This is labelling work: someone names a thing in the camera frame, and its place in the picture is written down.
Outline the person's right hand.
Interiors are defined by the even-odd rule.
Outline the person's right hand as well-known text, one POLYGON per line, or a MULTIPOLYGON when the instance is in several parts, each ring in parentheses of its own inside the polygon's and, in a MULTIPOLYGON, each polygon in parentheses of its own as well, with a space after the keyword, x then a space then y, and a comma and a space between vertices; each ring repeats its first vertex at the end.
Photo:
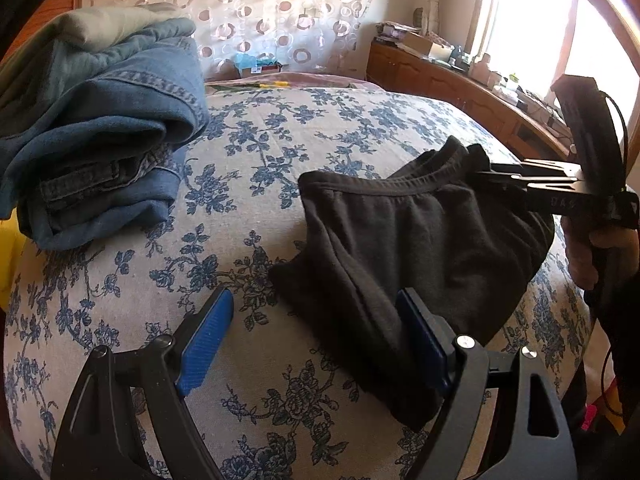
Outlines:
POLYGON ((623 229, 620 226, 586 231, 576 219, 563 217, 561 226, 565 236, 565 253, 568 270, 574 283, 582 290, 593 290, 600 281, 600 272, 596 267, 596 250, 618 251, 616 283, 631 278, 639 270, 639 235, 636 230, 623 229))

